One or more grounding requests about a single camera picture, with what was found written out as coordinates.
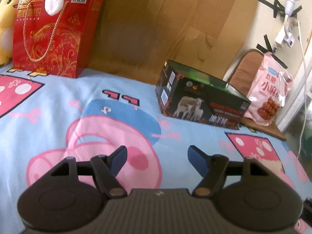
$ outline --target black product box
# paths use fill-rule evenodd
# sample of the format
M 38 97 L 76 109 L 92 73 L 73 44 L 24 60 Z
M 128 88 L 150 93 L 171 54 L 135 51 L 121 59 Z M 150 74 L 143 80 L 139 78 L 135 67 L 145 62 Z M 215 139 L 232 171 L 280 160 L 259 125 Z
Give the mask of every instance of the black product box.
M 229 83 L 167 60 L 156 86 L 163 115 L 235 129 L 250 105 Z

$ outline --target red gift bag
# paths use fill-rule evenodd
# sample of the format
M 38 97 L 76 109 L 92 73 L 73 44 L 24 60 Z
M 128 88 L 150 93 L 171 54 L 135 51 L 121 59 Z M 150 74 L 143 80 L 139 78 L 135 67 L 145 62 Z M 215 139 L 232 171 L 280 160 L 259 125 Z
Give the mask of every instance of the red gift bag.
M 50 16 L 45 0 L 19 0 L 13 32 L 13 68 L 76 78 L 90 60 L 103 0 L 64 0 Z

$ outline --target box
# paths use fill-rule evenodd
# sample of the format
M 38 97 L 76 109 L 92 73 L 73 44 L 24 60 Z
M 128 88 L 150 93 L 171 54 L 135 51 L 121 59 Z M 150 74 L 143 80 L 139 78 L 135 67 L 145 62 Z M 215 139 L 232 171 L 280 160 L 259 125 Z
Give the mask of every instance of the box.
M 235 129 L 250 105 L 229 83 L 167 60 L 156 86 L 163 115 Z
M 54 16 L 48 15 L 44 8 L 45 0 L 19 0 L 13 32 L 13 68 L 78 77 L 90 60 L 102 3 L 103 0 L 64 0 L 65 8 L 51 46 L 41 59 L 61 12 Z

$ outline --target bedding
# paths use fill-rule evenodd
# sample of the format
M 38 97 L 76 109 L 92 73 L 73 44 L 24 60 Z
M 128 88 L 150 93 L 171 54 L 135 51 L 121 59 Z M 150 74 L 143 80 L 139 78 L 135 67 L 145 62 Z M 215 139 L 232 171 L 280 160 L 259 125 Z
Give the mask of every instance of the bedding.
M 312 197 L 311 182 L 285 142 L 244 126 L 231 130 L 165 117 L 153 85 L 91 69 L 70 79 L 0 68 L 0 233 L 23 231 L 18 197 L 66 156 L 86 161 L 125 145 L 128 159 L 117 179 L 127 192 L 192 192 L 201 180 L 188 162 L 192 144 L 233 161 L 255 157 L 303 200 Z M 226 185 L 238 180 L 229 177 Z M 296 228 L 311 232 L 301 220 Z

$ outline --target brown seat cushion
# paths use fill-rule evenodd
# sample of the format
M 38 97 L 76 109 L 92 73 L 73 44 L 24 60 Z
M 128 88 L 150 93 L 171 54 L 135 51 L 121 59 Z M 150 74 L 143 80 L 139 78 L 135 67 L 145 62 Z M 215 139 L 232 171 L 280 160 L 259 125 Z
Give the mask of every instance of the brown seat cushion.
M 256 49 L 250 49 L 240 60 L 235 72 L 229 79 L 230 85 L 236 88 L 244 96 L 247 96 L 252 81 L 263 60 L 263 53 Z
M 250 49 L 244 54 L 228 82 L 242 94 L 247 96 L 252 85 L 252 81 L 255 79 L 255 75 L 257 74 L 262 60 L 263 53 L 256 49 Z M 259 130 L 280 140 L 286 141 L 286 137 L 278 129 L 275 121 L 273 121 L 272 124 L 267 127 L 258 125 L 252 119 L 248 118 L 243 118 L 241 123 L 249 128 Z

